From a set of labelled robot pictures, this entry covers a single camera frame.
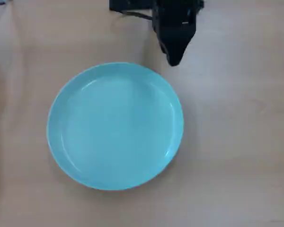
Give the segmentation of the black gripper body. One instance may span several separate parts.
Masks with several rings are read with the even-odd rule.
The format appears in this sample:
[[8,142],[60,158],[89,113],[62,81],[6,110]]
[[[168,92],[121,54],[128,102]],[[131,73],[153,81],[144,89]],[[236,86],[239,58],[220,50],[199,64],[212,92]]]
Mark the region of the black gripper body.
[[203,0],[154,0],[152,27],[196,26],[196,17],[204,8]]

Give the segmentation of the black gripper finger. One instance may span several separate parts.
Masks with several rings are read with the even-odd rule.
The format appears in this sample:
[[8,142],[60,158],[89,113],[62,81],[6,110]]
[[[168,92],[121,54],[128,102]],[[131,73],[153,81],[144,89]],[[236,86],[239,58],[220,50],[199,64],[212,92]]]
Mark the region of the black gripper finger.
[[167,61],[170,66],[177,66],[195,35],[196,24],[181,24],[175,27],[160,26],[160,28],[165,28],[168,31],[163,39],[167,51]]
[[161,48],[161,51],[167,55],[167,51],[166,51],[166,47],[165,44],[163,42],[163,39],[165,38],[165,36],[167,35],[168,31],[165,28],[153,28],[153,31],[155,32],[158,42],[159,42],[159,46]]

